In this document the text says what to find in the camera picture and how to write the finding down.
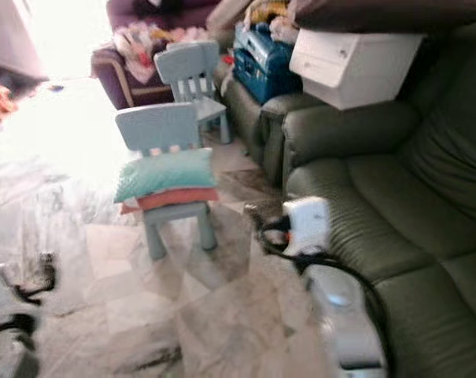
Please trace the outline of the dark green leather sofa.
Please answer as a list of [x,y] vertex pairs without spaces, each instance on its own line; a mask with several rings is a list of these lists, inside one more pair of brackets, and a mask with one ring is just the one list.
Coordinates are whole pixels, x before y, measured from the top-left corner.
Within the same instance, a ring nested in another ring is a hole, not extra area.
[[392,374],[476,378],[476,22],[426,41],[396,100],[304,107],[281,130],[285,194],[327,201]]

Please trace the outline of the heap of colourful clothes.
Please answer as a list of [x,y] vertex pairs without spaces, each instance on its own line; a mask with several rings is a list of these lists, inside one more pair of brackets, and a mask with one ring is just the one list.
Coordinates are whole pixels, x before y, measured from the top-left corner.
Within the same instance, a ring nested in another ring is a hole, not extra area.
[[163,29],[155,23],[134,22],[114,30],[113,44],[130,75],[140,83],[148,83],[156,72],[154,54],[170,43],[206,39],[210,39],[206,28]]

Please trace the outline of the turquoise dotted pillow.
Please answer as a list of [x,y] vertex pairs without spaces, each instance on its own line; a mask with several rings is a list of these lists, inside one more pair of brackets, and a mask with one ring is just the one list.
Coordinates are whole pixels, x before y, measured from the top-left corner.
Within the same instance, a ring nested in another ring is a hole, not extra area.
[[120,169],[114,202],[170,190],[214,188],[212,154],[212,148],[184,149],[130,161]]

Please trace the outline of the red flat cushion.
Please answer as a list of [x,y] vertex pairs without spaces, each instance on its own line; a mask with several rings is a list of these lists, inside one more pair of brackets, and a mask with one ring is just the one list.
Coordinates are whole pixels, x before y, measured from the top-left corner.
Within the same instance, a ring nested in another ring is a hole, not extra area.
[[121,202],[120,213],[134,213],[150,211],[160,206],[190,204],[191,202],[217,201],[219,194],[216,188],[172,188],[172,190],[158,192],[158,194],[144,195],[144,197],[127,198]]

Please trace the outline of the blue hard case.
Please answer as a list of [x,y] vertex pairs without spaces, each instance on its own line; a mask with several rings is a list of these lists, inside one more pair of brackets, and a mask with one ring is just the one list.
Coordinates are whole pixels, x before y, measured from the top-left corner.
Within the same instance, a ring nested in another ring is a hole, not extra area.
[[258,103],[302,91],[301,76],[290,69],[291,43],[273,39],[266,23],[240,21],[234,32],[234,78]]

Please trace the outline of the dark brown cushion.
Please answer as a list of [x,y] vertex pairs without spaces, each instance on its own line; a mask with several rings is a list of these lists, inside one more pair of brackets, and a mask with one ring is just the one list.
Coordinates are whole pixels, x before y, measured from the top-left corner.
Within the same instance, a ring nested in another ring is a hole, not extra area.
[[337,33],[427,33],[476,22],[476,0],[291,0],[299,28]]

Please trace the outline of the pale window curtain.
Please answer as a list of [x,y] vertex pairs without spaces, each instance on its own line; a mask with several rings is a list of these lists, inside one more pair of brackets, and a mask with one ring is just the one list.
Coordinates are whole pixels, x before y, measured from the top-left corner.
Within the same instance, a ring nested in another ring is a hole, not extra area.
[[0,66],[29,78],[48,78],[27,0],[0,0]]

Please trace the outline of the light blue kids chair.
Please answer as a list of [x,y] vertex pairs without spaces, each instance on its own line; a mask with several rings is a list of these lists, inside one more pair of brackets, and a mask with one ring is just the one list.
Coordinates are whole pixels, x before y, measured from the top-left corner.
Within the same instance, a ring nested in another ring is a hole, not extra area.
[[[188,103],[165,103],[121,110],[116,113],[115,122],[126,147],[137,152],[140,155],[138,158],[184,149],[209,148],[203,146],[201,140],[197,111]],[[205,250],[216,248],[215,229],[209,219],[210,202],[160,206],[150,211],[135,212],[141,217],[151,258],[162,259],[167,254],[160,235],[162,224],[188,217],[197,220],[199,247]]]
[[213,73],[220,62],[220,47],[215,40],[170,43],[153,55],[162,83],[172,89],[176,103],[188,103],[197,111],[197,123],[206,130],[216,125],[220,142],[233,142],[227,107],[216,100]]

